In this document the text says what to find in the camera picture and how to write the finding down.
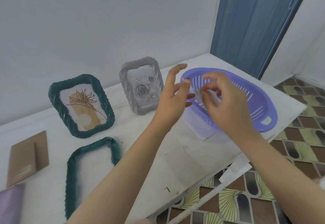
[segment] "embossed rose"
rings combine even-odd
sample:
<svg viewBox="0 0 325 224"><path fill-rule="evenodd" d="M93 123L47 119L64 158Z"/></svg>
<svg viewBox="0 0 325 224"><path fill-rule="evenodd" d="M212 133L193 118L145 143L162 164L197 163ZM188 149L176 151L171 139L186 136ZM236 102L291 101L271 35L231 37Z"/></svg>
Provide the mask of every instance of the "embossed rose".
<svg viewBox="0 0 325 224"><path fill-rule="evenodd" d="M136 92L138 93L139 96L142 96L143 94L148 93L148 89L145 85L140 85L136 88Z"/></svg>

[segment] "person's left hand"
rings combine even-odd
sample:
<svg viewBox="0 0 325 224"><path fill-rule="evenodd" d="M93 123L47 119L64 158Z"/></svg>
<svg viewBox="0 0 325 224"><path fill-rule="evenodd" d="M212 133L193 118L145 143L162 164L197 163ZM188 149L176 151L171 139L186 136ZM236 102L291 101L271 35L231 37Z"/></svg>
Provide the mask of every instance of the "person's left hand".
<svg viewBox="0 0 325 224"><path fill-rule="evenodd" d="M190 79L187 78L184 82L175 84L176 74L186 67L187 64L178 64L169 70L164 90L160 95L159 104L152 119L166 132L178 121L185 107L192 104L186 100L195 97L195 94L188 94L191 86Z"/></svg>

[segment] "door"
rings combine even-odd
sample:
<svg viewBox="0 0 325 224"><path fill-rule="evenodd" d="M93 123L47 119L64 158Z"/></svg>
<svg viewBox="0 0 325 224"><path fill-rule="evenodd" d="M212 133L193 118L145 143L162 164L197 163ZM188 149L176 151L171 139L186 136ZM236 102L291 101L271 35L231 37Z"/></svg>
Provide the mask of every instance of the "door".
<svg viewBox="0 0 325 224"><path fill-rule="evenodd" d="M300 0L220 0L210 53L261 78Z"/></svg>

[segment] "person's right hand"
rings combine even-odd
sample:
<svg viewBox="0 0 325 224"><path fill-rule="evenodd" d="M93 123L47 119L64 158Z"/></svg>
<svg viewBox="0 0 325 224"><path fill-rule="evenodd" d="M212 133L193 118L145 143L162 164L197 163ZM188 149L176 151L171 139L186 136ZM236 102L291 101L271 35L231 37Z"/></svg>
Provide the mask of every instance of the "person's right hand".
<svg viewBox="0 0 325 224"><path fill-rule="evenodd" d="M202 86L200 92L210 117L222 131L232 140L258 133L251 120L245 92L234 86L222 72L204 74L202 78L215 80ZM218 106L213 103L208 89L221 92L222 101Z"/></svg>

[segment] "purple cloth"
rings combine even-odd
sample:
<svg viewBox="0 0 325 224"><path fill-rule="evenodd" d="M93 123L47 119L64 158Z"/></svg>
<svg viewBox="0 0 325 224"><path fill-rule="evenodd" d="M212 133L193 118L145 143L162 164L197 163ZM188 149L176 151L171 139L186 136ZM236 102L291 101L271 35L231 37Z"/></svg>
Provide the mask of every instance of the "purple cloth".
<svg viewBox="0 0 325 224"><path fill-rule="evenodd" d="M0 223L19 224L25 186L14 185L0 192Z"/></svg>

